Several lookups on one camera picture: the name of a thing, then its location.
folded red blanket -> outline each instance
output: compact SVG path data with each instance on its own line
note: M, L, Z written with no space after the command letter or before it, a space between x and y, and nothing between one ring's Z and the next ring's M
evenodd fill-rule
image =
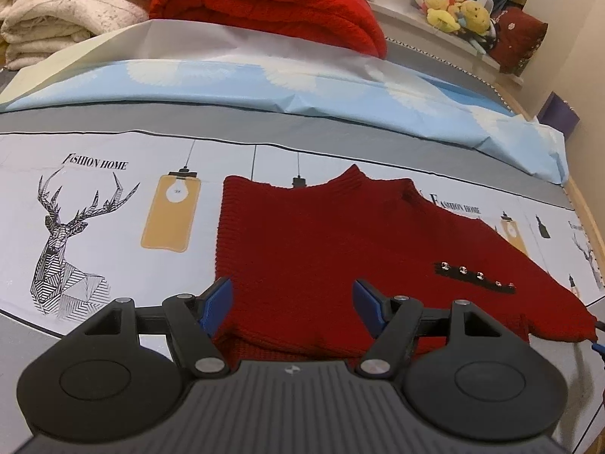
M513 283L515 293L441 276L435 263L444 261ZM595 339L582 302L491 227L435 206L409 179L371 180L355 166L297 189L226 178L216 268L234 284L216 336L232 365L360 357L372 339L352 305L357 278L428 308L471 300L524 339ZM419 351L443 343L427 338Z
M153 0L149 16L243 27L386 56L384 35L365 0Z

red pillow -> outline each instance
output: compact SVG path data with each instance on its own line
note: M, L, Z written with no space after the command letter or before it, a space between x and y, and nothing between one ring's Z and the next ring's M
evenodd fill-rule
M510 6L495 16L498 42L489 55L500 64L500 71L521 75L546 35L548 24Z

deer print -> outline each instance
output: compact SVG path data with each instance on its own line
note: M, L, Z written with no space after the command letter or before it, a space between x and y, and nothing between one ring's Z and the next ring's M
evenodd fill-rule
M37 199L48 212L44 225L50 236L37 262L30 291L36 307L44 314L57 314L60 319L81 321L110 301L110 290L105 277L85 273L65 260L67 240L88 226L87 219L116 211L130 199L139 185L134 186L128 196L120 200L123 188L114 174L116 192L111 200L98 207L97 191L89 207L78 210L72 221L61 223L57 199L62 186L50 199L47 191L48 183L59 171L60 169L48 177L44 184L43 176L40 177L38 184Z
M580 251L582 251L582 254L584 255L586 261L588 261L588 264L591 265L592 274L595 277L595 282L597 282L598 289L603 290L603 279L601 278L601 274L599 273L597 262L595 261L595 254L592 251L591 247L588 246L586 249L584 249L578 242L578 238L575 234L574 243L576 244L576 247L580 249Z

sweater sleeve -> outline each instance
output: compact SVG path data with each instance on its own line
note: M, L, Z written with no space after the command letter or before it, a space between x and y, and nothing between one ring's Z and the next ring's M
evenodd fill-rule
M513 299L501 302L526 315L530 333L556 341L597 339L597 319L574 294L483 221L465 219L464 224L473 234L473 251L481 254L485 277L515 286Z

purple box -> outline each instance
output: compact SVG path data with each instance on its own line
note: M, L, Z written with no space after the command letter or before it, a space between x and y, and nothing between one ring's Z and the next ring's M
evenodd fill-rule
M576 127L576 124L580 122L580 118L574 110L569 107L569 104L554 92L551 93L551 96L544 103L537 118L541 124L547 124L548 126L559 130L563 133L565 139L569 138Z

